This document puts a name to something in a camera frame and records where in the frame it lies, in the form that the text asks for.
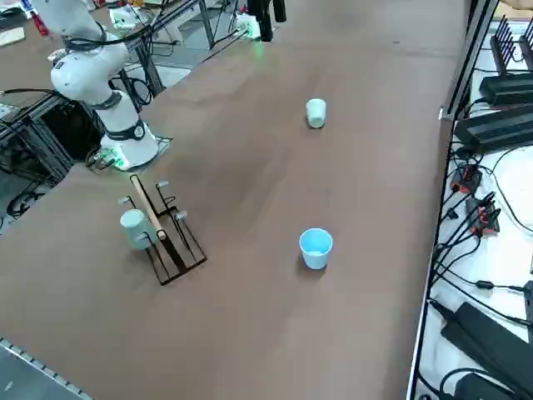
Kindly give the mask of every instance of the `electronics equipment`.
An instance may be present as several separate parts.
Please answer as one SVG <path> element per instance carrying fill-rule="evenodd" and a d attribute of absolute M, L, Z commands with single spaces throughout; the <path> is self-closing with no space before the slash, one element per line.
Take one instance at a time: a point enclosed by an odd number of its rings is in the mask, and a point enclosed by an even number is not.
<path fill-rule="evenodd" d="M 19 7 L 8 8 L 0 12 L 0 31 L 17 28 L 26 22 L 26 14 Z"/>
<path fill-rule="evenodd" d="M 108 84 L 127 64 L 125 42 L 106 32 L 80 0 L 32 0 L 32 5 L 69 50 L 54 60 L 53 86 L 66 98 L 85 102 L 100 117 L 106 128 L 101 146 L 113 154 L 113 165 L 126 171 L 153 160 L 159 149 L 155 136 L 127 93 Z"/>
<path fill-rule="evenodd" d="M 77 161 L 85 161 L 102 139 L 102 132 L 78 102 L 60 104 L 45 113 L 42 120 Z"/>
<path fill-rule="evenodd" d="M 480 186 L 482 173 L 476 165 L 459 168 L 451 178 L 451 190 L 464 194 L 475 194 Z"/>
<path fill-rule="evenodd" d="M 496 234 L 500 231 L 500 224 L 497 217 L 489 218 L 489 215 L 495 215 L 496 207 L 491 202 L 487 207 L 480 206 L 479 199 L 475 197 L 466 199 L 466 215 L 469 215 L 469 225 L 472 233 L 479 233 L 482 236 Z"/>
<path fill-rule="evenodd" d="M 16 27 L 14 29 L 9 29 L 8 31 L 0 32 L 0 48 L 7 46 L 8 44 L 13 44 L 20 42 L 26 38 L 23 27 Z"/>
<path fill-rule="evenodd" d="M 524 292 L 524 301 L 526 303 L 526 319 L 533 322 L 533 281 L 524 285 L 528 289 Z M 533 329 L 527 330 L 529 342 L 533 343 Z"/>
<path fill-rule="evenodd" d="M 468 302 L 445 318 L 447 324 L 441 330 L 444 338 L 507 387 L 520 386 L 533 396 L 533 347 L 530 344 Z"/>
<path fill-rule="evenodd" d="M 484 77 L 480 93 L 493 107 L 533 103 L 533 73 Z"/>
<path fill-rule="evenodd" d="M 533 105 L 459 121 L 454 134 L 473 153 L 493 153 L 533 143 Z"/>
<path fill-rule="evenodd" d="M 456 384 L 455 398 L 460 400 L 514 400 L 513 392 L 475 374 L 469 373 Z"/>

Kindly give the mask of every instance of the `black cable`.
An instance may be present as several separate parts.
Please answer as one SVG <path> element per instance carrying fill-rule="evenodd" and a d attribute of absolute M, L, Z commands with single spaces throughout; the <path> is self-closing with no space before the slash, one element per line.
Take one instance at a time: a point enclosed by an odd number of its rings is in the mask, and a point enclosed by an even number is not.
<path fill-rule="evenodd" d="M 448 270 L 451 268 L 451 266 L 452 266 L 453 264 L 458 263 L 460 260 L 462 260 L 462 259 L 465 258 L 465 257 L 470 256 L 471 254 L 474 254 L 474 253 L 477 251 L 477 249 L 480 248 L 480 245 L 481 245 L 481 239 L 478 237 L 478 238 L 477 238 L 477 243 L 476 243 L 476 245 L 474 246 L 474 248 L 472 248 L 469 252 L 464 252 L 464 253 L 462 253 L 460 256 L 457 256 L 456 258 L 454 258 L 453 260 L 451 260 L 451 262 L 450 262 L 448 265 L 446 265 L 446 266 L 444 267 L 444 271 L 442 271 L 442 272 L 439 272 L 438 268 L 439 268 L 440 265 L 444 265 L 444 264 L 443 264 L 442 262 L 440 262 L 440 261 L 437 261 L 437 263 L 438 263 L 439 265 L 436 266 L 435 273 L 434 273 L 434 275 L 436 275 L 436 278 L 433 279 L 433 277 L 431 277 L 432 282 L 430 282 L 430 288 L 432 288 L 432 287 L 437 283 L 437 281 L 438 281 L 438 280 L 439 280 L 439 279 L 440 279 L 445 273 L 448 272 Z"/>
<path fill-rule="evenodd" d="M 479 207 L 487 207 L 489 204 L 491 204 L 492 202 L 492 199 L 494 198 L 494 192 L 490 192 L 489 194 L 487 194 L 484 198 L 482 198 L 480 201 L 479 201 Z M 454 236 L 459 233 L 459 231 L 461 230 L 461 228 L 466 224 L 466 223 L 472 223 L 472 221 L 470 221 L 470 218 L 472 215 L 474 215 L 474 213 L 477 212 L 477 208 L 474 208 L 473 210 L 471 210 L 468 214 L 466 214 L 466 217 L 465 219 L 461 222 L 461 224 L 456 228 L 456 230 L 450 235 L 450 237 L 448 238 L 448 240 L 443 243 L 443 245 L 445 247 L 448 247 L 451 240 L 454 238 Z"/>
<path fill-rule="evenodd" d="M 446 382 L 448 381 L 448 379 L 450 379 L 451 377 L 453 377 L 454 375 L 456 375 L 458 373 L 476 373 L 476 374 L 482 375 L 484 377 L 495 379 L 498 382 L 500 381 L 500 379 L 496 378 L 494 375 L 488 373 L 484 369 L 472 368 L 472 367 L 463 367 L 463 368 L 453 369 L 453 370 L 449 371 L 441 380 L 441 385 L 439 386 L 439 399 L 455 398 L 455 397 L 450 397 L 450 395 L 448 395 L 444 391 L 444 386 L 446 385 Z M 518 391 L 515 388 L 513 388 L 513 387 L 510 387 L 510 389 L 516 395 L 520 396 L 521 400 L 527 400 L 527 399 L 531 400 L 530 394 L 525 389 L 523 389 L 522 387 L 520 387 L 520 390 L 518 390 Z"/>
<path fill-rule="evenodd" d="M 500 215 L 500 209 L 496 209 L 487 219 L 488 221 L 488 224 L 492 224 L 497 218 L 498 218 L 498 215 Z M 472 225 L 472 223 L 475 223 L 477 221 L 477 219 L 479 218 L 480 216 L 478 215 L 477 218 L 471 222 L 471 224 L 466 227 L 466 229 L 461 233 L 461 235 L 459 235 L 459 237 L 457 238 L 457 241 L 459 241 L 461 239 L 461 236 L 463 236 L 466 232 L 468 232 L 468 230 L 470 229 L 470 226 Z M 446 271 L 448 271 L 451 266 L 454 264 L 454 263 L 457 263 L 459 260 L 461 260 L 462 258 L 466 257 L 466 256 L 469 256 L 471 254 L 473 254 L 478 248 L 479 246 L 481 245 L 481 236 L 482 236 L 482 232 L 475 232 L 473 233 L 472 235 L 470 235 L 470 238 L 473 237 L 474 235 L 476 235 L 477 233 L 477 238 L 478 238 L 478 243 L 476 244 L 476 247 L 474 247 L 472 250 L 470 250 L 469 252 L 466 252 L 464 254 L 461 254 L 459 257 L 455 258 L 452 262 L 450 262 L 450 264 L 448 264 L 447 267 L 444 268 L 444 271 L 442 273 L 438 273 L 438 270 L 439 270 L 439 265 L 436 266 L 436 268 L 434 269 L 434 273 L 433 275 L 437 275 L 437 277 L 433 280 L 433 282 L 430 284 L 430 286 L 432 287 L 433 285 L 435 285 L 435 283 L 439 280 L 439 278 L 442 278 L 442 276 L 446 273 Z M 436 260 L 433 261 L 432 265 L 434 265 L 435 263 L 439 263 L 439 264 L 442 264 L 444 262 L 444 260 L 446 259 L 446 257 L 448 257 L 448 254 L 450 254 L 451 250 L 453 249 L 454 246 L 457 245 L 457 242 L 454 243 L 453 245 L 449 246 L 448 248 L 448 251 L 447 253 L 442 257 L 441 261 L 438 261 L 438 258 L 440 257 L 440 254 L 438 254 L 436 256 Z"/>
<path fill-rule="evenodd" d="M 473 336 L 468 329 L 465 329 L 462 325 L 461 325 L 461 322 L 459 320 L 457 320 L 455 318 L 455 313 L 452 312 L 450 309 L 444 307 L 442 304 L 440 304 L 439 302 L 437 302 L 434 298 L 429 298 L 429 302 L 428 302 L 445 320 L 447 323 L 449 322 L 454 322 L 454 323 L 457 323 L 461 328 L 462 328 L 462 332 L 464 334 L 466 334 L 480 349 L 481 351 L 485 354 L 485 359 L 486 361 L 491 364 L 492 368 L 497 370 L 497 372 L 506 380 L 505 381 L 505 385 L 510 388 L 513 392 L 515 392 L 516 394 L 520 395 L 520 399 L 521 400 L 533 400 L 533 397 L 531 397 L 531 395 L 529 394 L 529 392 L 527 391 L 527 389 L 524 389 L 519 383 L 516 383 L 515 382 L 515 379 L 512 375 L 509 375 L 508 372 L 502 368 L 499 363 L 497 361 L 495 361 L 494 359 L 492 359 L 491 357 L 491 352 L 490 352 L 490 349 L 487 349 L 482 343 L 480 343 L 477 338 L 475 336 Z M 493 375 L 489 375 L 488 372 L 485 372 L 483 371 L 483 373 L 488 376 L 489 378 L 493 378 L 495 379 L 497 382 L 500 382 L 501 383 L 501 379 L 499 377 L 495 377 Z M 444 383 L 441 381 L 441 391 L 444 387 L 444 385 L 446 384 L 446 381 L 450 378 L 450 377 L 447 377 L 446 374 L 442 381 L 444 381 Z"/>
<path fill-rule="evenodd" d="M 220 7 L 220 12 L 218 13 L 218 18 L 217 18 L 217 25 L 215 26 L 215 31 L 213 32 L 213 37 L 216 38 L 217 37 L 217 32 L 218 32 L 218 24 L 220 23 L 220 17 L 222 16 L 222 14 L 224 13 L 224 10 L 226 9 L 227 5 L 225 5 L 224 7 L 221 6 Z"/>
<path fill-rule="evenodd" d="M 527 287 L 521 287 L 521 286 L 516 286 L 516 285 L 496 285 L 496 284 L 494 284 L 491 281 L 483 281 L 483 280 L 479 280 L 479 281 L 473 282 L 473 281 L 469 281 L 468 279 L 462 277 L 458 273 L 453 272 L 451 269 L 448 269 L 447 272 L 450 273 L 451 275 L 453 275 L 454 277 L 460 279 L 462 282 L 466 283 L 467 285 L 475 286 L 478 289 L 484 289 L 484 290 L 509 289 L 509 290 L 514 290 L 514 291 L 519 292 L 519 293 L 528 293 L 529 292 Z"/>
<path fill-rule="evenodd" d="M 480 98 L 477 98 L 474 102 L 471 102 L 465 108 L 465 115 L 466 116 L 470 115 L 470 110 L 472 109 L 472 107 L 474 107 L 476 104 L 479 104 L 479 103 L 487 103 L 487 99 L 484 97 L 480 97 Z"/>
<path fill-rule="evenodd" d="M 230 38 L 230 37 L 233 36 L 235 33 L 237 33 L 237 30 L 235 30 L 235 31 L 233 31 L 233 32 L 231 32 L 231 33 L 228 33 L 226 36 L 221 37 L 220 39 L 216 40 L 215 42 L 213 42 L 213 45 L 211 46 L 211 48 L 214 48 L 214 47 L 215 47 L 218 43 L 220 43 L 220 42 L 224 42 L 226 39 Z M 237 38 L 236 38 L 233 42 L 231 42 L 230 44 L 236 42 L 237 39 L 242 38 L 242 37 L 245 35 L 245 33 L 247 33 L 247 31 L 244 31 L 241 35 L 237 36 Z"/>
<path fill-rule="evenodd" d="M 220 48 L 219 50 L 215 51 L 214 53 L 210 54 L 209 57 L 205 58 L 202 62 L 200 62 L 200 64 L 205 63 L 206 61 L 208 61 L 208 60 L 212 59 L 213 57 L 215 57 L 218 53 L 221 53 L 224 50 L 226 50 L 227 48 L 229 48 L 234 42 L 236 42 L 237 40 L 242 38 L 246 33 L 247 33 L 247 31 L 244 31 L 240 35 L 237 35 L 231 42 L 229 42 L 228 44 L 226 44 L 224 47 Z"/>
<path fill-rule="evenodd" d="M 122 81 L 121 78 L 119 77 L 112 77 L 111 78 L 112 81 Z M 128 77 L 127 80 L 131 83 L 131 88 L 132 88 L 132 97 L 135 98 L 141 105 L 143 106 L 147 106 L 148 104 L 150 104 L 154 98 L 153 96 L 153 91 L 150 89 L 150 87 L 148 86 L 148 84 L 143 81 L 142 79 L 139 79 L 138 77 Z M 141 96 L 141 94 L 139 93 L 137 87 L 135 86 L 136 83 L 140 83 L 142 84 L 145 89 L 147 90 L 147 96 L 146 97 L 143 97 Z"/>
<path fill-rule="evenodd" d="M 46 94 L 52 94 L 53 96 L 58 96 L 59 98 L 68 100 L 69 102 L 72 101 L 71 99 L 63 96 L 60 92 L 57 90 L 52 89 L 36 89 L 33 87 L 20 87 L 16 89 L 6 89 L 6 90 L 0 90 L 0 96 L 4 94 L 16 94 L 16 93 L 30 93 L 30 92 L 36 92 L 36 93 L 46 93 Z"/>
<path fill-rule="evenodd" d="M 507 206 L 508 210 L 509 210 L 509 213 L 511 214 L 512 218 L 516 221 L 516 223 L 518 223 L 521 227 L 523 227 L 526 231 L 528 231 L 529 233 L 533 233 L 533 228 L 531 227 L 528 227 L 527 225 L 525 225 L 517 216 L 516 216 L 516 213 L 515 213 L 515 210 L 513 209 L 513 207 L 511 206 L 511 204 L 509 203 L 509 200 L 507 200 L 507 197 L 506 195 L 504 194 L 503 190 L 501 190 L 501 186 L 500 186 L 500 183 L 498 182 L 498 178 L 496 177 L 496 173 L 495 173 L 495 170 L 496 168 L 498 167 L 498 165 L 500 164 L 501 160 L 509 153 L 512 153 L 514 152 L 515 150 L 518 150 L 519 148 L 528 148 L 530 146 L 533 146 L 533 144 L 524 144 L 524 145 L 520 145 L 520 146 L 514 146 L 508 150 L 506 150 L 505 152 L 503 152 L 499 157 L 498 159 L 496 160 L 495 164 L 494 164 L 494 167 L 493 168 L 488 168 L 488 167 L 485 167 L 485 166 L 479 166 L 479 168 L 487 171 L 493 178 L 494 178 L 494 182 L 496 184 L 496 187 L 498 189 L 498 192 L 500 192 L 500 195 L 501 195 L 501 198 L 504 202 L 504 204 Z"/>
<path fill-rule="evenodd" d="M 421 380 L 421 382 L 424 383 L 424 386 L 426 386 L 426 388 L 430 389 L 430 391 L 436 396 L 439 395 L 439 391 L 436 389 L 436 387 L 432 386 L 429 382 L 427 382 L 427 380 L 424 377 L 422 377 L 422 374 L 420 371 L 416 371 L 416 375 Z"/>
<path fill-rule="evenodd" d="M 451 206 L 450 208 L 448 208 L 445 212 L 445 214 L 441 217 L 441 219 L 439 220 L 439 223 L 443 223 L 444 220 L 452 213 L 452 212 L 455 212 L 456 208 L 458 208 L 462 203 L 465 202 L 465 200 L 467 198 L 471 197 L 471 194 L 470 193 L 467 193 L 465 196 L 463 196 L 461 198 L 461 200 L 459 200 L 457 203 L 455 203 L 453 206 Z"/>
<path fill-rule="evenodd" d="M 495 308 L 493 308 L 492 306 L 489 306 L 487 303 L 485 302 L 482 302 L 480 299 L 478 299 L 477 297 L 474 297 L 472 296 L 471 294 L 469 294 L 467 291 L 463 290 L 461 287 L 455 285 L 450 279 L 448 279 L 447 277 L 445 277 L 444 275 L 441 275 L 440 278 L 442 278 L 442 280 L 446 283 L 448 283 L 450 286 L 452 286 L 455 290 L 463 293 L 465 296 L 467 296 L 470 300 L 478 303 L 480 306 L 483 306 L 484 308 L 486 308 L 487 310 L 490 310 L 492 311 L 494 314 L 496 315 L 499 315 L 500 317 L 506 319 L 507 321 L 511 321 L 512 323 L 516 323 L 517 325 L 522 325 L 526 328 L 533 328 L 533 322 L 532 321 L 527 321 L 525 319 L 522 319 L 522 318 L 518 318 L 518 317 L 512 317 L 510 315 L 507 315 L 507 314 L 504 314 L 503 312 L 501 311 L 498 311 L 496 310 Z"/>

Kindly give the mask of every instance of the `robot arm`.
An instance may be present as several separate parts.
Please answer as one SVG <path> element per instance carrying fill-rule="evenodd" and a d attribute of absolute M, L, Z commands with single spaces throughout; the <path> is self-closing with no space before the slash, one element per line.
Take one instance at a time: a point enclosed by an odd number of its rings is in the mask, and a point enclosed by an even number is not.
<path fill-rule="evenodd" d="M 117 37 L 102 30 L 79 0 L 32 0 L 48 29 L 64 38 L 84 38 L 111 42 Z M 66 98 L 85 102 L 106 127 L 102 147 L 112 152 L 115 166 L 128 170 L 152 160 L 158 151 L 157 140 L 140 119 L 131 98 L 111 90 L 109 79 L 127 63 L 123 42 L 95 45 L 88 50 L 72 50 L 51 72 L 54 87 Z"/>

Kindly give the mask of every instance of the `metal frame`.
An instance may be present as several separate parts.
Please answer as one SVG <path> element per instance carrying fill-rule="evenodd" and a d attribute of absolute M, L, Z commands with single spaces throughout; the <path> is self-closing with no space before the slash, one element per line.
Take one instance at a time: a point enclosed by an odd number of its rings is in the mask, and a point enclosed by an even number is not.
<path fill-rule="evenodd" d="M 453 120 L 460 110 L 462 98 L 468 90 L 477 55 L 489 30 L 499 0 L 479 0 L 466 31 L 465 45 L 451 81 L 451 87 L 443 107 L 442 117 Z"/>
<path fill-rule="evenodd" d="M 498 6 L 499 0 L 478 0 L 476 9 L 472 15 L 471 24 L 466 32 L 465 44 L 463 46 L 461 57 L 454 72 L 454 77 L 451 82 L 446 101 L 442 108 L 441 118 L 441 138 L 446 140 L 446 163 L 445 173 L 441 189 L 441 204 L 443 201 L 445 186 L 446 186 L 446 171 L 450 163 L 449 146 L 451 145 L 451 138 L 453 134 L 453 122 L 456 120 L 457 114 L 461 110 L 461 101 L 469 89 L 471 74 L 476 65 L 477 55 L 479 54 L 486 34 L 489 31 L 494 12 Z M 436 231 L 434 236 L 434 244 L 436 244 L 440 224 L 438 223 L 439 216 L 436 217 Z M 416 342 L 411 363 L 411 371 L 409 375 L 409 386 L 407 388 L 406 399 L 413 400 L 416 395 L 416 385 L 418 383 L 417 371 L 421 360 L 421 350 L 424 342 L 424 331 L 426 329 L 426 318 L 428 311 L 427 299 L 430 295 L 431 285 L 430 279 L 432 277 L 431 266 L 432 252 L 428 260 L 428 268 L 426 275 L 426 284 L 421 302 L 421 312 L 416 330 Z"/>
<path fill-rule="evenodd" d="M 210 48 L 214 45 L 214 37 L 211 29 L 205 0 L 189 0 L 178 5 L 168 14 L 164 14 L 154 25 L 154 31 L 163 29 L 167 24 L 179 18 L 184 12 L 199 4 L 204 28 L 206 29 L 207 40 Z M 157 72 L 152 57 L 148 49 L 148 34 L 127 44 L 129 50 L 134 50 L 139 58 L 147 77 L 147 84 L 152 90 L 153 96 L 160 94 L 165 87 L 162 84 L 161 77 Z M 58 96 L 48 94 L 39 98 L 30 108 L 20 117 L 12 122 L 10 127 L 0 127 L 0 140 L 7 139 L 12 135 L 19 134 L 26 144 L 36 154 L 39 162 L 47 169 L 51 176 L 61 181 L 67 176 L 68 170 L 74 165 L 74 161 L 68 155 L 65 148 L 59 143 L 52 131 L 46 127 L 46 124 L 40 118 L 42 115 L 56 107 L 64 100 Z M 86 110 L 87 115 L 92 116 L 91 109 L 81 103 Z M 140 104 L 135 104 L 136 110 L 140 111 Z"/>
<path fill-rule="evenodd" d="M 130 176 L 130 181 L 133 183 L 133 179 L 136 179 L 136 182 L 138 182 L 138 185 L 140 187 L 140 192 L 138 193 L 141 197 L 145 198 L 145 202 L 147 202 L 146 207 L 149 206 L 150 211 L 155 214 L 156 219 L 160 218 L 170 218 L 172 220 L 172 224 L 174 225 L 174 228 L 177 231 L 177 234 L 179 238 L 181 239 L 183 245 L 187 249 L 187 251 L 190 253 L 192 260 L 194 260 L 194 263 L 192 265 L 186 265 L 182 256 L 177 251 L 176 247 L 172 243 L 172 240 L 167 234 L 167 231 L 164 228 L 161 228 L 157 231 L 157 241 L 153 242 L 153 240 L 150 238 L 150 235 L 148 232 L 144 232 L 144 238 L 147 238 L 150 242 L 150 246 L 145 249 L 146 254 L 148 255 L 148 258 L 150 259 L 150 263 L 152 264 L 153 272 L 155 273 L 157 280 L 162 286 L 167 285 L 170 282 L 175 281 L 179 277 L 182 277 L 186 273 L 189 273 L 194 268 L 202 265 L 205 261 L 207 261 L 207 255 L 203 251 L 202 247 L 200 246 L 200 243 L 197 241 L 195 236 L 192 234 L 191 229 L 188 227 L 187 223 L 184 221 L 183 218 L 180 217 L 180 214 L 182 214 L 176 206 L 170 206 L 170 204 L 177 200 L 176 196 L 169 196 L 164 197 L 161 191 L 161 188 L 167 184 L 167 182 L 158 182 L 156 183 L 156 189 L 157 193 L 159 194 L 159 197 L 163 203 L 163 210 L 158 211 L 156 207 L 154 206 L 152 200 L 150 199 L 150 196 L 148 195 L 146 189 L 142 185 L 141 179 L 138 177 L 138 175 L 133 174 Z M 131 196 L 126 196 L 123 199 L 121 199 L 120 203 L 131 203 L 133 208 L 137 208 L 135 203 L 132 200 Z M 172 262 L 175 265 L 175 269 L 177 270 L 176 273 L 170 273 L 169 267 L 164 263 L 161 252 L 158 248 L 158 243 L 160 243 L 165 250 L 165 252 L 168 254 L 169 258 L 172 260 Z M 196 247 L 198 255 L 200 257 L 197 257 L 195 255 L 194 251 L 192 250 L 192 246 Z M 162 277 L 162 275 L 157 271 L 157 265 L 156 260 L 159 261 L 161 264 L 161 268 L 164 270 L 166 276 Z"/>

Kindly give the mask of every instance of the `cup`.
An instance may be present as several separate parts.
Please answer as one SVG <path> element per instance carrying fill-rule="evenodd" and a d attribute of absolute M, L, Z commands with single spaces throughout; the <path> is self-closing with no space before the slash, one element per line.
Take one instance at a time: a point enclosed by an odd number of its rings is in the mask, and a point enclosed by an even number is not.
<path fill-rule="evenodd" d="M 121 216 L 120 224 L 132 248 L 144 250 L 151 246 L 150 239 L 152 243 L 155 243 L 157 240 L 156 229 L 148 221 L 144 213 L 137 208 L 127 210 Z"/>
<path fill-rule="evenodd" d="M 311 128 L 322 128 L 326 123 L 326 102 L 312 98 L 306 104 L 307 122 Z"/>
<path fill-rule="evenodd" d="M 319 227 L 307 229 L 300 236 L 301 255 L 310 269 L 323 269 L 332 248 L 333 237 Z"/>

